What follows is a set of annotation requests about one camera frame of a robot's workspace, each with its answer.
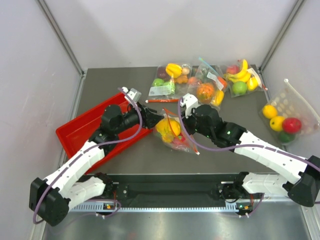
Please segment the zip bag with bananas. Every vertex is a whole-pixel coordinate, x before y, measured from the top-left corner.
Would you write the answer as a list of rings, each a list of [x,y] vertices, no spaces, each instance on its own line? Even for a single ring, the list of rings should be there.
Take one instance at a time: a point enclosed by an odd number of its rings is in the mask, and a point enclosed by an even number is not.
[[[160,113],[164,118],[155,125],[154,135],[173,150],[200,155],[197,146],[184,133],[178,115],[166,108]]]

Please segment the yellow fake banana bunch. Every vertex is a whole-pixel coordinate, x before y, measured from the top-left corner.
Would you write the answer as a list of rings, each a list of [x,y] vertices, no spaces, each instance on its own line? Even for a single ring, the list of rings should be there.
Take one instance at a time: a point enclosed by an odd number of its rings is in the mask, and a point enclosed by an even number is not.
[[[181,133],[181,125],[172,117],[166,117],[157,123],[156,131],[164,143],[171,143]]]

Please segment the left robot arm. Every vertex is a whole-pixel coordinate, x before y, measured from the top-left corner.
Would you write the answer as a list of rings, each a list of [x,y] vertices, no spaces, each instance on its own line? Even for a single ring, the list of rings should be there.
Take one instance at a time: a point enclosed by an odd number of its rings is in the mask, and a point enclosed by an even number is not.
[[[123,113],[120,106],[106,107],[99,127],[81,149],[64,165],[44,179],[37,177],[30,185],[29,208],[35,225],[46,222],[58,225],[74,207],[101,196],[109,198],[114,191],[103,175],[79,179],[97,162],[105,158],[117,144],[135,138],[141,129],[152,129],[164,116],[140,103],[129,104]]]

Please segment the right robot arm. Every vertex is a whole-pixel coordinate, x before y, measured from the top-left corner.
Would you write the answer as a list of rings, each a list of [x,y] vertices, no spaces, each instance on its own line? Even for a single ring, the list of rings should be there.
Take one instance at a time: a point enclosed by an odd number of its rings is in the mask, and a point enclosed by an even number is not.
[[[216,146],[198,147],[212,151],[230,151],[245,156],[273,170],[273,173],[240,172],[233,181],[233,192],[239,198],[249,194],[281,195],[304,207],[318,204],[320,193],[320,159],[287,152],[259,137],[246,128],[223,121],[209,105],[178,104],[178,117],[183,132],[189,138],[201,134]]]

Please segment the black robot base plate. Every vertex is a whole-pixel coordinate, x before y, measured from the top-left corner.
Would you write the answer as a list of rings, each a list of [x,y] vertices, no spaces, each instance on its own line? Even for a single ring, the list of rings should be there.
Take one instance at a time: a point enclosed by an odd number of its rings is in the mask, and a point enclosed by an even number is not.
[[[159,204],[178,197],[177,202],[191,199],[236,201],[250,199],[251,195],[236,181],[236,174],[103,174],[95,177],[106,180],[99,196],[91,200],[118,200],[125,203],[149,201]]]

